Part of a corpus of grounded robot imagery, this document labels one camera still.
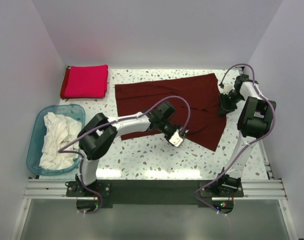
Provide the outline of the dark red t-shirt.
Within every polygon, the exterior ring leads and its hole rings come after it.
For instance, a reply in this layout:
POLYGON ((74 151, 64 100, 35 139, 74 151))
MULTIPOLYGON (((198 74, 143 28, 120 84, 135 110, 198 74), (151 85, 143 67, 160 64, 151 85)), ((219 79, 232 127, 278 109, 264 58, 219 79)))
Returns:
POLYGON ((226 126, 219 116, 219 89, 215 74, 178 79, 117 84, 115 98, 120 117, 143 112, 165 97, 175 107, 171 123, 187 124, 187 138, 216 151, 226 126))

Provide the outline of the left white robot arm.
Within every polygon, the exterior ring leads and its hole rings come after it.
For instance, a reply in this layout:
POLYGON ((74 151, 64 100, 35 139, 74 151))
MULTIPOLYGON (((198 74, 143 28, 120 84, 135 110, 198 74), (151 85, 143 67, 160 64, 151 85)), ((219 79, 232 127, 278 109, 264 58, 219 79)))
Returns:
POLYGON ((171 122, 175 107, 168 101, 148 110, 121 117, 96 114, 79 133, 79 148, 85 154, 76 178, 78 191, 90 196, 95 191, 96 169, 99 159, 110 149, 114 139, 132 133, 159 131, 173 146, 183 142, 185 129, 171 122))

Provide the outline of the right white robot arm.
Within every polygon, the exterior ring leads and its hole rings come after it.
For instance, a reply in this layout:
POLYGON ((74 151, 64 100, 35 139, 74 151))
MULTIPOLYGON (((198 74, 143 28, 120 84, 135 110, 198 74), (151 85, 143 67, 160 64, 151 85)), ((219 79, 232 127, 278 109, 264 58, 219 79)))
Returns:
POLYGON ((223 89, 219 95, 220 116, 237 110, 237 103, 245 101, 237 122, 239 134, 236 146, 218 180, 211 186, 219 196, 224 197, 240 187, 243 170, 253 148, 270 132, 276 102, 269 101, 259 90, 258 82, 250 80, 246 74, 237 76, 233 84, 220 83, 219 86, 223 89))

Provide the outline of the folded pink red t-shirt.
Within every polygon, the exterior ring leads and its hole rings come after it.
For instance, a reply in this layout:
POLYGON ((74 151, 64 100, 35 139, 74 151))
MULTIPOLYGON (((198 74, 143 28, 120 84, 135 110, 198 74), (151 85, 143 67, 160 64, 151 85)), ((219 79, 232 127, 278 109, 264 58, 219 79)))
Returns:
POLYGON ((61 99, 102 99, 107 92, 108 66, 71 66, 66 68, 61 99))

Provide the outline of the crumpled white t-shirt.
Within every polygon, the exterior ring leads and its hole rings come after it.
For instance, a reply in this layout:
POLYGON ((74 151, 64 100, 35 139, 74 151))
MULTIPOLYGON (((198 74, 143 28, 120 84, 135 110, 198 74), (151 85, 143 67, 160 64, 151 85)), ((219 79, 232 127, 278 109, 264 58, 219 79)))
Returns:
POLYGON ((56 171, 71 167, 79 156, 76 153, 58 153, 58 150, 77 138, 82 123, 62 114, 47 113, 44 116, 47 133, 39 166, 45 170, 56 171))

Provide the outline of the blue plastic basket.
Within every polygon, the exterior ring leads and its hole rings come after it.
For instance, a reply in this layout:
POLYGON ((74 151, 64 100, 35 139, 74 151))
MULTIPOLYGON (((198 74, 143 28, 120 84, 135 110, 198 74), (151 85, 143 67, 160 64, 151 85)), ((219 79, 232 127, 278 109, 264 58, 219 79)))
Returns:
POLYGON ((51 105, 36 117, 27 155, 27 168, 36 175, 57 176, 71 172, 80 161, 77 143, 69 153, 58 150, 77 138, 85 126, 86 114, 77 104, 51 105))

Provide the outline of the aluminium frame rail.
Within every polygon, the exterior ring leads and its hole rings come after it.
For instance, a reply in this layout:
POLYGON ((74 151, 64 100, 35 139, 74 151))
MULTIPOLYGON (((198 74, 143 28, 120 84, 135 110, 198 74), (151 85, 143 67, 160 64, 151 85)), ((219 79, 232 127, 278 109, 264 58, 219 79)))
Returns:
MULTIPOLYGON (((120 193, 126 197, 143 194, 187 194, 192 196, 201 189, 200 197, 214 199, 227 198, 228 193, 213 194, 209 187, 204 187, 208 180, 98 180, 98 192, 105 198, 120 193)), ((23 197, 25 199, 90 199, 92 193, 83 193, 76 183, 69 179, 30 179, 23 197)), ((281 180, 243 180, 234 198, 242 200, 285 200, 285 189, 281 180)))

